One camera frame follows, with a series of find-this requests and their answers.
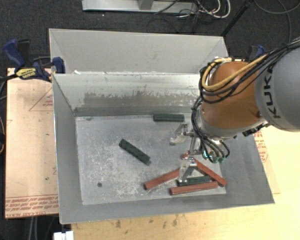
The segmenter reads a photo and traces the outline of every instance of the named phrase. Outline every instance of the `plastic connector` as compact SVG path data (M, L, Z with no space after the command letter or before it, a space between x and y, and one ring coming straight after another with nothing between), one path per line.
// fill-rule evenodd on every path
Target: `plastic connector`
M53 240L74 240L74 232L73 231L67 231L65 233L62 232L56 232L53 234Z

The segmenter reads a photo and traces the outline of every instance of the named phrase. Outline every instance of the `blue clamp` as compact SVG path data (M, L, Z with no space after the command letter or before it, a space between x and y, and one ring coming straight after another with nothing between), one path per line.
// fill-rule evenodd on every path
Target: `blue clamp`
M257 44L256 46L258 47L258 50L256 51L256 54L254 56L255 58L263 55L266 52L265 48L263 46L261 46L260 44Z
M25 66L26 62L19 52L17 45L18 41L12 39L3 47L3 51L7 57L17 64L17 67L14 69L14 74L23 80L38 79L51 82L51 74L46 72L38 62L34 62L32 66ZM53 58L51 65L55 67L54 73L64 74L66 72L65 64L60 57Z
M56 73L58 74L65 74L66 73L66 67L64 64L64 61L60 57L54 57L52 59L52 64L55 66Z

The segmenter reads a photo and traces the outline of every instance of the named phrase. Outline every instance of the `white cable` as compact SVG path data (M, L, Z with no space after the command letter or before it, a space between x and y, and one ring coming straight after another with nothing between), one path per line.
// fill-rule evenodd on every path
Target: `white cable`
M209 15L213 15L213 14L219 12L219 10L221 8L221 2L220 2L220 0L217 0L217 1L218 1L218 8L208 11L208 10L206 10L206 8L204 8L204 6L200 3L199 0L196 0L196 2L199 4L200 8L202 9L202 12L205 14L209 14Z
M212 17L214 18L217 18L217 19L223 19L223 18L226 18L227 16L229 16L230 12L231 12L231 4L230 4L230 0L226 0L227 2L227 8L228 8L228 11L225 15L216 15L217 12L219 12L220 8L221 8L221 2L220 0L217 0L218 1L218 9L216 10L211 10L211 11L208 11L206 10L203 5L200 3L199 0L196 0L196 2L199 4L199 6L201 7L201 9L198 10L198 12L200 13L204 13L204 14L208 14L208 15L211 15Z
M212 15L215 18L221 19L221 18L226 18L229 16L230 12L231 12L231 5L230 5L230 0L226 0L227 5L228 5L228 12L225 15L222 16L218 16L218 15Z

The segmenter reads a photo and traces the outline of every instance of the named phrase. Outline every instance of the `black carpet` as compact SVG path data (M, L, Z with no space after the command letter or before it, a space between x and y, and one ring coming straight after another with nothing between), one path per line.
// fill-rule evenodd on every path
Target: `black carpet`
M49 55L50 28L104 30L140 33L171 33L180 35L220 36L246 0L230 0L231 13L227 18L212 20L202 16L194 20L178 19L168 14L134 12L83 12L82 0L0 0L0 76L6 68L16 65L4 54L6 42L30 39L30 57ZM300 0L256 0L264 9L275 12L293 9ZM272 14L252 3L225 37L230 56L243 58L251 45L274 49L300 36L300 5L289 13ZM0 101L0 115L6 122L6 101ZM4 219L5 154L0 156L0 236L5 240L28 239L31 219ZM39 217L39 239L43 239L54 219ZM51 231L60 231L58 218Z

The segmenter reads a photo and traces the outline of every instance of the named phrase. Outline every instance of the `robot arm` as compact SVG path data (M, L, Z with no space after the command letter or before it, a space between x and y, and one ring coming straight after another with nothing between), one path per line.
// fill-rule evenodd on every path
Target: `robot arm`
M202 154L221 163L230 154L226 139L248 136L264 126L300 131L300 37L250 62L215 59L200 71L199 90L191 114L193 129L183 127L179 139L170 142L191 137L189 161Z

